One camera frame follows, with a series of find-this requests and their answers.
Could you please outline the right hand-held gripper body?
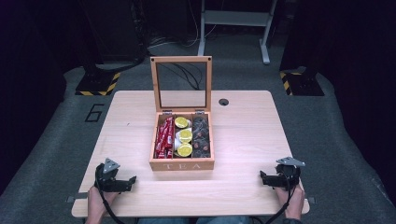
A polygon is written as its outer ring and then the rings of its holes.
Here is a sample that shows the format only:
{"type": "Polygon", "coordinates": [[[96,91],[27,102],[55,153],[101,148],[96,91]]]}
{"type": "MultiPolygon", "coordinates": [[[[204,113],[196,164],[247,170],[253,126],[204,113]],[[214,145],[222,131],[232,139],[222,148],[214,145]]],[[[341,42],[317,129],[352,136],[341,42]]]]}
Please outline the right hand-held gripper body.
{"type": "Polygon", "coordinates": [[[278,183],[276,185],[284,189],[292,189],[297,186],[300,182],[301,168],[305,167],[305,163],[293,157],[278,159],[276,162],[276,173],[278,178],[278,183]]]}

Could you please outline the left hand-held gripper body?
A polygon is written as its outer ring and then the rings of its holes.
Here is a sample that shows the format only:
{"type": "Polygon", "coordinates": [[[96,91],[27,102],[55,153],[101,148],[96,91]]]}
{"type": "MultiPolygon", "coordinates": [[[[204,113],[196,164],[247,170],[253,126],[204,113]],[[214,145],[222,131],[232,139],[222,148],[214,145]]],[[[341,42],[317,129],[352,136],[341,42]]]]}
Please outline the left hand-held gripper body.
{"type": "Polygon", "coordinates": [[[123,192],[125,185],[116,179],[120,165],[115,161],[106,158],[104,163],[100,163],[95,170],[94,185],[105,192],[123,192]]]}

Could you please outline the wooden tea box with lid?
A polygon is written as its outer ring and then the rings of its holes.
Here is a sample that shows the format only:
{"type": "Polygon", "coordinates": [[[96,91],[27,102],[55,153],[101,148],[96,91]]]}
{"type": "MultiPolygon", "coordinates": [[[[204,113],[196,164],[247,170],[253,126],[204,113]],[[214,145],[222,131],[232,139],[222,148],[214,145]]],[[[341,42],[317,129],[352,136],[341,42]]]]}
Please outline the wooden tea box with lid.
{"type": "Polygon", "coordinates": [[[215,156],[211,120],[212,58],[210,56],[154,56],[150,59],[151,74],[157,117],[154,125],[152,150],[149,164],[154,171],[212,170],[215,156]],[[155,159],[154,149],[159,126],[168,117],[174,118],[174,144],[171,159],[155,159]],[[176,138],[180,130],[175,118],[184,117],[191,121],[207,119],[210,141],[210,157],[179,157],[176,154],[181,143],[176,138]]]}

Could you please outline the person's left hand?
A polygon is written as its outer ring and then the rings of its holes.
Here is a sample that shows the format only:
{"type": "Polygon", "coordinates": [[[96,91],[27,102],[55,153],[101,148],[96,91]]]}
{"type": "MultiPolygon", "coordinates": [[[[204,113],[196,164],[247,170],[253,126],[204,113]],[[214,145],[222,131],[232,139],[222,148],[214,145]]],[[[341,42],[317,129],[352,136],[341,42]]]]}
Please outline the person's left hand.
{"type": "Polygon", "coordinates": [[[101,224],[106,208],[99,189],[92,186],[88,192],[88,217],[85,224],[101,224]]]}

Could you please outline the person's right hand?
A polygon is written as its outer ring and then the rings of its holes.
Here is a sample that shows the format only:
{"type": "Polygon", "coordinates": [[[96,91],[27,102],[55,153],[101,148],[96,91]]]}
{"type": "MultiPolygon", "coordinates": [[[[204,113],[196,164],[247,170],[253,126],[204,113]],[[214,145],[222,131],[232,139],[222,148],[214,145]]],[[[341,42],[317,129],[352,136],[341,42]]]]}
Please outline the person's right hand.
{"type": "Polygon", "coordinates": [[[284,211],[285,218],[301,220],[304,208],[304,190],[297,185],[292,194],[289,194],[282,188],[275,188],[275,191],[281,205],[284,205],[285,203],[289,204],[284,211]]]}

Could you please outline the bunch of red sachets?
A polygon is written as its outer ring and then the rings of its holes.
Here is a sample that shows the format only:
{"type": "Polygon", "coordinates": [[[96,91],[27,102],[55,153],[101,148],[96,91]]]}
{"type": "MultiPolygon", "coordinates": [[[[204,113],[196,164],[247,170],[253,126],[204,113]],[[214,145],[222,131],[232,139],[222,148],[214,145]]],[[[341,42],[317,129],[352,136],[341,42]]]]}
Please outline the bunch of red sachets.
{"type": "Polygon", "coordinates": [[[168,117],[159,126],[154,149],[155,159],[171,159],[174,144],[174,118],[168,117]]]}

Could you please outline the yellow tea packets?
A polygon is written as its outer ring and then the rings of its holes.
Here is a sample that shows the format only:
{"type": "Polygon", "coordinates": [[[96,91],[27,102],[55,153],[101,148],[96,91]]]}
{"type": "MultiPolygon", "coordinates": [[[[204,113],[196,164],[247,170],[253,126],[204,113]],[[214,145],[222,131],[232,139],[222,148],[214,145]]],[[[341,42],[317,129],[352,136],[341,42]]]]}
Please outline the yellow tea packets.
{"type": "Polygon", "coordinates": [[[179,157],[189,157],[191,153],[192,153],[192,145],[189,143],[181,144],[176,150],[176,154],[179,157]]]}

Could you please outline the yellow-lid creamer cup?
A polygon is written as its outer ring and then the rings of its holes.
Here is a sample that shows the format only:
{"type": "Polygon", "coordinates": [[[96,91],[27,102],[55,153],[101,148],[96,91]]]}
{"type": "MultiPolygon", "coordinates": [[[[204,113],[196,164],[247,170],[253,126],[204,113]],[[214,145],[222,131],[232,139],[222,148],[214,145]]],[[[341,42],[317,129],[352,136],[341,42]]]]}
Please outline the yellow-lid creamer cup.
{"type": "Polygon", "coordinates": [[[176,133],[176,138],[181,143],[189,143],[192,140],[191,129],[180,130],[176,133]]]}
{"type": "Polygon", "coordinates": [[[175,118],[175,125],[179,129],[190,128],[191,121],[189,119],[184,118],[184,117],[177,117],[177,118],[175,118]]]}

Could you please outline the dark tea packets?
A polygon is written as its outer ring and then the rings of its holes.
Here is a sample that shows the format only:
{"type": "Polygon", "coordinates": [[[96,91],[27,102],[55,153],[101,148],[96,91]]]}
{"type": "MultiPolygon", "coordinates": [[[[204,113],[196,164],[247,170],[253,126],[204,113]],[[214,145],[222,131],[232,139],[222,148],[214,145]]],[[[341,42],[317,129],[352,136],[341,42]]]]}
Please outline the dark tea packets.
{"type": "Polygon", "coordinates": [[[207,119],[197,117],[192,124],[192,156],[194,158],[210,157],[210,141],[207,119]]]}

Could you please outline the black stand with striped base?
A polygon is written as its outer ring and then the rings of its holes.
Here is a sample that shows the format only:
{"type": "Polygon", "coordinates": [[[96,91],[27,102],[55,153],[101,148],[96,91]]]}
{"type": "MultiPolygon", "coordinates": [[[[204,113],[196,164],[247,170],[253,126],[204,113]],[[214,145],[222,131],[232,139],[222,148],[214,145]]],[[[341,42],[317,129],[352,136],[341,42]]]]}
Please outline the black stand with striped base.
{"type": "Polygon", "coordinates": [[[320,41],[312,27],[314,0],[299,0],[279,70],[291,95],[323,96],[316,80],[321,61],[320,41]]]}
{"type": "Polygon", "coordinates": [[[83,0],[76,0],[76,12],[73,22],[75,53],[84,69],[84,75],[76,86],[78,95],[109,95],[115,88],[119,69],[103,69],[97,66],[98,52],[92,25],[83,5],[83,0]]]}

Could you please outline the white metal stand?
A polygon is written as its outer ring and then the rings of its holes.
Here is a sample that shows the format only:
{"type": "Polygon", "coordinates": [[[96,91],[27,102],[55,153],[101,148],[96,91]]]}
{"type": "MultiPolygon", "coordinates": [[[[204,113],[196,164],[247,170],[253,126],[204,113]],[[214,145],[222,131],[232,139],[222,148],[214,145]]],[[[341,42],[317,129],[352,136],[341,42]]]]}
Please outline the white metal stand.
{"type": "Polygon", "coordinates": [[[270,57],[268,53],[267,39],[275,16],[277,1],[278,0],[270,0],[271,5],[268,12],[245,12],[209,10],[205,8],[205,0],[201,0],[200,42],[198,55],[203,56],[205,53],[205,37],[207,35],[205,27],[207,25],[263,27],[264,33],[262,38],[259,40],[259,44],[262,53],[262,62],[265,65],[268,65],[270,63],[270,57]]]}

